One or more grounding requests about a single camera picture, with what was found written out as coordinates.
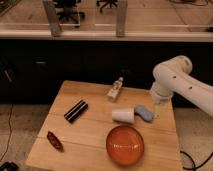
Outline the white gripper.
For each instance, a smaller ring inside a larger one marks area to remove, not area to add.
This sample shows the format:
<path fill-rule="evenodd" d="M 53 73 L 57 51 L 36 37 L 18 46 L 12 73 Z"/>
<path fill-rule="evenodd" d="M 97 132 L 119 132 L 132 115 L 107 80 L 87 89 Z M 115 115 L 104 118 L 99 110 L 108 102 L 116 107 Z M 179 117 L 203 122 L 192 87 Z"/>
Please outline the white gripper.
<path fill-rule="evenodd" d="M 173 92 L 162 86 L 160 83 L 154 82 L 151 86 L 149 93 L 153 102 L 155 103 L 153 106 L 153 118 L 158 119 L 158 105 L 156 104 L 161 104 L 170 100 L 173 97 Z"/>

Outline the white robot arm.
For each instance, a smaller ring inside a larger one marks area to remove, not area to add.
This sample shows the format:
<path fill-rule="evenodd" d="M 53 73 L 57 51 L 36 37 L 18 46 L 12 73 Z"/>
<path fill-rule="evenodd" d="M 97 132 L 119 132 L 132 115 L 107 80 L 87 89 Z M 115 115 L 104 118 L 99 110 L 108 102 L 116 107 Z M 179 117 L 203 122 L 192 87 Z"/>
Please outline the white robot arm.
<path fill-rule="evenodd" d="M 164 103 L 177 93 L 213 117 L 213 86 L 191 77 L 191 71 L 192 62 L 183 55 L 157 64 L 150 89 L 153 102 Z"/>

